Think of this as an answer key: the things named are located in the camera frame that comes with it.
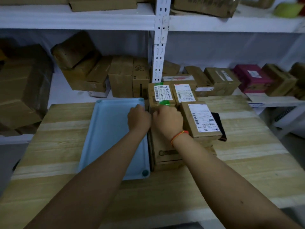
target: green tape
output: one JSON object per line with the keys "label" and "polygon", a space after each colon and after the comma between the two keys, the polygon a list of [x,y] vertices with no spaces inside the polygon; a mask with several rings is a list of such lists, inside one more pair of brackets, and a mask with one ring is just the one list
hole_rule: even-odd
{"label": "green tape", "polygon": [[[155,83],[155,86],[158,86],[158,85],[163,85],[163,82],[161,82],[161,83]],[[159,101],[159,104],[162,104],[162,105],[170,105],[170,102],[169,102],[169,100],[162,100],[162,101]]]}

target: fist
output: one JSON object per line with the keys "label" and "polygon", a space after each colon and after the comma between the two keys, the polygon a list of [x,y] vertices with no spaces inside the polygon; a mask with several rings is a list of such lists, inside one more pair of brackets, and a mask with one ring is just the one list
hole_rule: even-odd
{"label": "fist", "polygon": [[151,121],[151,115],[140,104],[135,108],[131,108],[128,113],[129,131],[137,131],[145,135],[150,128]]}
{"label": "fist", "polygon": [[152,116],[156,128],[168,139],[183,130],[183,117],[175,107],[164,105],[155,111]]}

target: red string bracelet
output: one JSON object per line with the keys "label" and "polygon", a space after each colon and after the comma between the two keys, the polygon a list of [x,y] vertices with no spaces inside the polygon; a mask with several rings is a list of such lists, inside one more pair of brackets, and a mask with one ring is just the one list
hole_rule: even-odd
{"label": "red string bracelet", "polygon": [[170,144],[173,146],[173,141],[174,141],[174,139],[175,139],[177,136],[183,134],[184,132],[187,133],[187,134],[189,134],[189,132],[186,131],[186,130],[181,131],[180,133],[176,134],[176,135],[172,138],[172,140],[170,141]]}

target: gray floor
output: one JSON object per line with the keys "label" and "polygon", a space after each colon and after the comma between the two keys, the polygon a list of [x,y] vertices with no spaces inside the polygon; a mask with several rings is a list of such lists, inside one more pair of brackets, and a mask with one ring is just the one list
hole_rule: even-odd
{"label": "gray floor", "polygon": [[[265,121],[272,131],[275,131],[277,129],[272,128],[269,123],[269,111],[271,110],[267,109],[260,115],[260,117],[263,121]],[[305,148],[305,139],[293,134],[288,134],[281,140],[281,142],[300,163],[303,169],[305,169],[305,153],[303,149]],[[13,173],[13,167],[16,165],[19,159],[22,158],[27,146],[28,144],[0,145],[0,196],[10,181],[10,177]],[[282,210],[297,223],[305,227],[305,206],[285,208]],[[199,223],[205,229],[224,229],[223,225],[217,219]],[[200,228],[200,225],[198,223],[190,223],[166,227],[166,229],[195,229]]]}

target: pink box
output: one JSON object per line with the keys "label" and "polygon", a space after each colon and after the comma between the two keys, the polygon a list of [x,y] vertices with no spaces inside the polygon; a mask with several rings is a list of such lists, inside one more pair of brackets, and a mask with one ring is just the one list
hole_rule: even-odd
{"label": "pink box", "polygon": [[264,93],[273,83],[273,80],[258,65],[238,64],[232,70],[241,81],[239,89],[244,93]]}

